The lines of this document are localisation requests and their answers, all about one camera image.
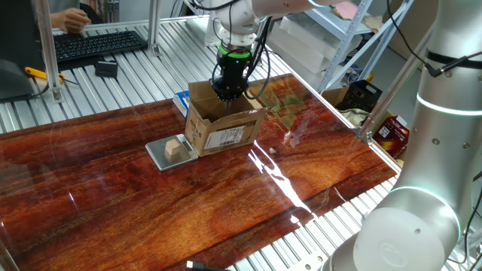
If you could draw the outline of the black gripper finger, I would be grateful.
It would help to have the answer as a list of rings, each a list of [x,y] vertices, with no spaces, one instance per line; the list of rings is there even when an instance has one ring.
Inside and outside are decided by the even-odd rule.
[[[218,99],[220,99],[224,103],[224,107],[228,109],[230,107],[230,92],[217,85],[213,86],[213,90],[215,91]]]
[[[230,93],[230,98],[228,101],[228,108],[230,108],[233,103],[238,100],[239,97],[245,92],[245,87],[237,87],[236,89],[233,89],[232,92]]]

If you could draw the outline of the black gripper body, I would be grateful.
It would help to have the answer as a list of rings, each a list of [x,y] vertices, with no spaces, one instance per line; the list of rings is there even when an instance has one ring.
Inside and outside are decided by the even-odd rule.
[[[217,85],[228,90],[230,93],[237,87],[247,88],[247,79],[244,71],[251,62],[249,54],[222,54],[217,55],[217,64],[221,74],[215,76],[212,86]]]

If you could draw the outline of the bare person hand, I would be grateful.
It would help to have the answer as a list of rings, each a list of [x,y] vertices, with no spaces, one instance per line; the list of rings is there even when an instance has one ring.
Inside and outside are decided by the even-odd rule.
[[[92,23],[87,13],[79,8],[69,8],[63,11],[59,19],[59,27],[67,33],[78,34],[85,26]]]

